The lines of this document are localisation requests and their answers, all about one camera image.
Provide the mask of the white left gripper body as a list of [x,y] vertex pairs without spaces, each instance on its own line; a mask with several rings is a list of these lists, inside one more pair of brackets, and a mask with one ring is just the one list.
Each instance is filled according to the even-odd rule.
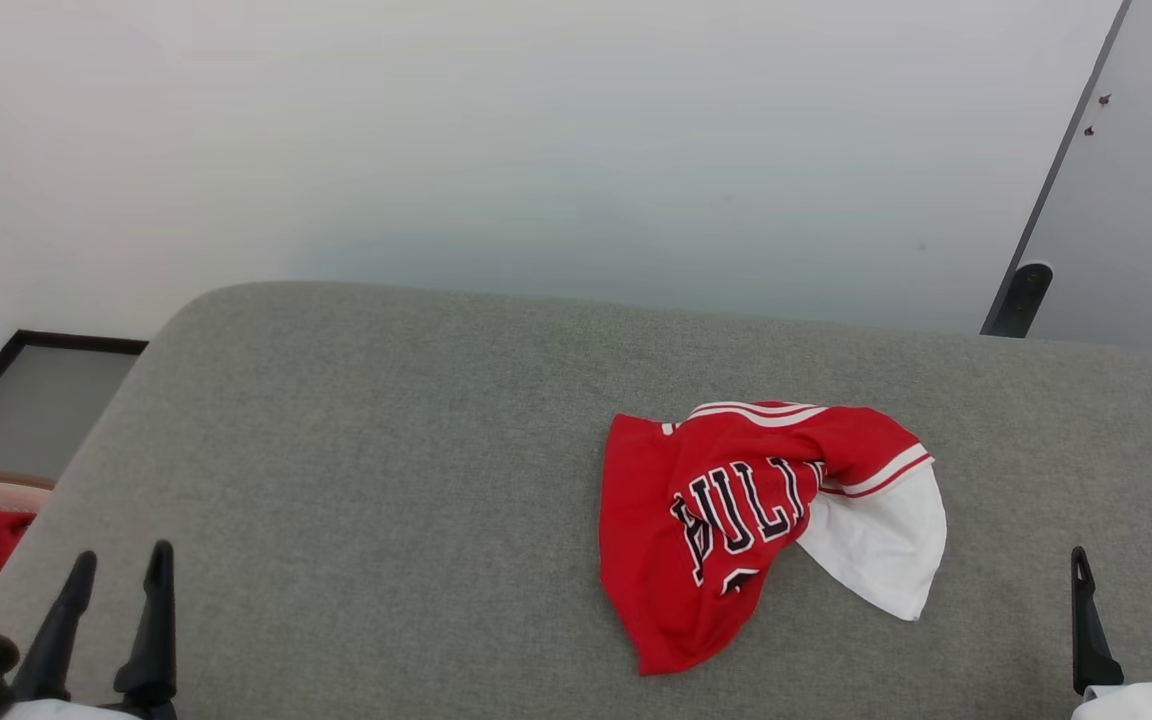
[[18,702],[5,712],[3,720],[136,720],[115,708],[79,705],[63,700]]

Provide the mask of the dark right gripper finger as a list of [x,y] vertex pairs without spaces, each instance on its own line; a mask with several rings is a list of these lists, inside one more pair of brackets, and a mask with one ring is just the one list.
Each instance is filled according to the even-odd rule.
[[1071,550],[1071,687],[1087,694],[1093,687],[1124,683],[1123,667],[1112,655],[1094,602],[1096,579],[1087,553],[1082,546]]

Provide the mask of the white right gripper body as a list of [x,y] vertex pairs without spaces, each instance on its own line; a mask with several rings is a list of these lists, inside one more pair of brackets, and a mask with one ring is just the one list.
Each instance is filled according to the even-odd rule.
[[1087,685],[1073,720],[1152,719],[1152,682]]

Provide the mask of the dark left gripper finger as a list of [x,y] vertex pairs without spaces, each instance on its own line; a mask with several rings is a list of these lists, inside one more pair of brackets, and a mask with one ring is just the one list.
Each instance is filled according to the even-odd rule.
[[131,655],[116,670],[114,691],[123,714],[174,714],[177,696],[177,602],[175,602],[174,550],[170,541],[156,541],[143,577],[141,626]]
[[97,556],[83,551],[41,621],[35,641],[12,682],[15,700],[69,702],[67,679],[81,619],[90,606]]

